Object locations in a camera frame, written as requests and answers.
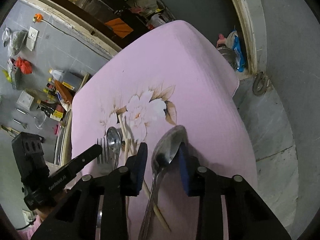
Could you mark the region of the person's pink sleeve forearm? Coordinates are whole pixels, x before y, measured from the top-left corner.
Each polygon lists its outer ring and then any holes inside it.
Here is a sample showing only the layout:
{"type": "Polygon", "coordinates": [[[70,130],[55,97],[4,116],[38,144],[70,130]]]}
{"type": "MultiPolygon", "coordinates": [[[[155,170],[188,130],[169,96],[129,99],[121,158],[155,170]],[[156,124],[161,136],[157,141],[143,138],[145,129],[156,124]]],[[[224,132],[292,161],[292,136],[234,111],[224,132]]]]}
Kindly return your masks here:
{"type": "Polygon", "coordinates": [[[39,228],[41,225],[42,220],[40,216],[36,216],[36,220],[32,226],[29,226],[28,228],[24,230],[19,230],[18,234],[23,240],[31,240],[32,235],[35,233],[35,231],[39,228]]]}

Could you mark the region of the person's left hand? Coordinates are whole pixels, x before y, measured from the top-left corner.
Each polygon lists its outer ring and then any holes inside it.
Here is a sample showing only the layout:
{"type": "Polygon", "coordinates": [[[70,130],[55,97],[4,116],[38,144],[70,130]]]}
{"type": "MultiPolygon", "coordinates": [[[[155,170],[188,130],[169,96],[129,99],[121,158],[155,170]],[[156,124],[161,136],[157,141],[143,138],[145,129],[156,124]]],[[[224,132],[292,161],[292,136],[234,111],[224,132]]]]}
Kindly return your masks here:
{"type": "Polygon", "coordinates": [[[36,209],[35,212],[39,216],[40,221],[43,222],[56,209],[56,207],[43,207],[36,209]]]}

